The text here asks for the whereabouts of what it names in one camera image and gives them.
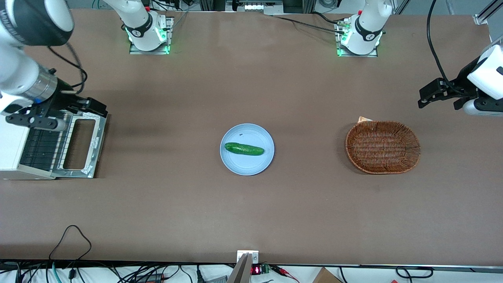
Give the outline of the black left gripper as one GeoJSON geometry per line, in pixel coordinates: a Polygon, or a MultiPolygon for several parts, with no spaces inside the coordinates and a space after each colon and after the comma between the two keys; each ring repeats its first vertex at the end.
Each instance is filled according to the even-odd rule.
{"type": "Polygon", "coordinates": [[[419,108],[424,108],[431,102],[443,101],[451,98],[459,98],[454,102],[455,110],[470,110],[470,99],[478,98],[480,90],[468,79],[468,75],[476,67],[480,57],[476,57],[464,66],[457,77],[450,81],[450,87],[442,78],[431,81],[419,91],[420,99],[417,102],[419,108]]]}

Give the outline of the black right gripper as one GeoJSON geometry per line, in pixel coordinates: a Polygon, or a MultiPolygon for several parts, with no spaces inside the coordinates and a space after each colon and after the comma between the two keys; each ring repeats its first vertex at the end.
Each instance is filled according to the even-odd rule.
{"type": "Polygon", "coordinates": [[[55,92],[49,99],[41,103],[41,114],[50,114],[50,118],[67,118],[68,111],[73,114],[78,111],[92,113],[103,118],[108,116],[105,104],[93,98],[77,96],[68,83],[57,79],[55,92]]]}

